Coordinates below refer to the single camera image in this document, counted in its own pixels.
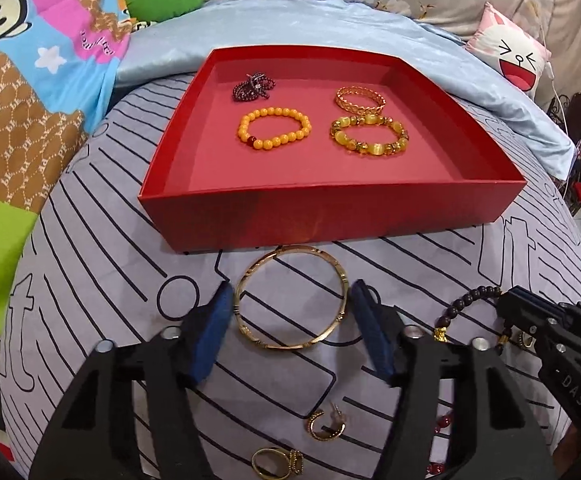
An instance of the cartoon blanket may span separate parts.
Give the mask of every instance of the cartoon blanket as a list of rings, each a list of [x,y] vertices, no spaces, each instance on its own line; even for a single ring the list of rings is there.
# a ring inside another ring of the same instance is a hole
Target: cartoon blanket
[[[131,26],[124,0],[0,0],[0,334],[24,240],[104,116]]]

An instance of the red bead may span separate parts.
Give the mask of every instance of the red bead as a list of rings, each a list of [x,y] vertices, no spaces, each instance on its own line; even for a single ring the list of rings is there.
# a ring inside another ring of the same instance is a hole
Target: red bead
[[[431,475],[439,475],[442,474],[445,471],[445,466],[443,464],[440,464],[438,462],[432,462],[429,466],[428,466],[428,473]]]
[[[451,418],[448,415],[440,416],[440,418],[437,419],[437,425],[440,428],[448,428],[448,426],[450,426],[450,423]]]

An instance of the striped bed sheet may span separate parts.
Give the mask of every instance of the striped bed sheet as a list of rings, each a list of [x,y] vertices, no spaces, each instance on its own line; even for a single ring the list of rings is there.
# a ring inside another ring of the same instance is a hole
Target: striped bed sheet
[[[115,105],[61,176],[24,247],[0,362],[4,419],[24,473],[97,341],[123,346],[150,339],[206,303],[221,280],[235,283],[270,249],[175,254],[139,205],[148,163],[191,79],[155,80]],[[581,236],[555,186],[508,126],[483,108],[460,104],[528,181],[506,212],[488,225],[319,247],[341,262],[351,281],[363,278],[382,303],[426,329],[478,285],[521,285],[553,301],[581,301]],[[332,269],[296,254],[253,276],[242,311],[260,332],[301,341],[333,319],[340,298]],[[494,344],[501,330],[494,309],[478,302],[448,335],[464,343],[483,336]],[[507,345],[503,359],[554,447],[568,418],[537,378],[541,362],[519,345]],[[308,478],[333,480],[371,477],[399,393],[375,376],[347,316],[324,344],[304,352],[262,351],[231,326],[214,370],[189,399],[218,478],[251,480],[253,452],[286,443],[304,452]],[[142,384],[134,400],[142,465],[158,476]],[[323,444],[306,433],[304,421],[319,406],[328,413],[331,400],[348,424],[341,438]],[[452,381],[442,381],[439,413],[452,401]],[[431,459],[442,462],[447,446],[443,430]]]

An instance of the light blue blanket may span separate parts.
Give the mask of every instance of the light blue blanket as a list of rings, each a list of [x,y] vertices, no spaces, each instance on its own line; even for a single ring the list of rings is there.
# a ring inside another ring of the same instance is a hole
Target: light blue blanket
[[[573,142],[500,74],[449,36],[389,12],[343,0],[218,0],[139,30],[117,72],[116,86],[197,70],[211,50],[250,44],[340,46],[400,57],[449,94],[500,117],[523,136],[552,176],[566,180]]]

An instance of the metal screw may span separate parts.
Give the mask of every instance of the metal screw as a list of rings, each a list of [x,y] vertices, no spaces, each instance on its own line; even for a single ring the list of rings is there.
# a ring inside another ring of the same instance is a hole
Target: metal screw
[[[488,350],[490,348],[488,341],[486,341],[486,339],[484,339],[483,337],[475,337],[472,341],[472,345],[475,350],[478,350],[480,352],[483,352],[484,350]]]
[[[100,354],[105,354],[106,352],[110,352],[113,348],[115,348],[115,343],[110,339],[102,339],[97,343],[97,346],[94,348]]]
[[[177,339],[182,334],[178,326],[167,326],[162,330],[162,337],[164,339]]]
[[[423,330],[417,325],[408,325],[403,329],[403,335],[410,339],[419,339],[420,337],[423,337]]]

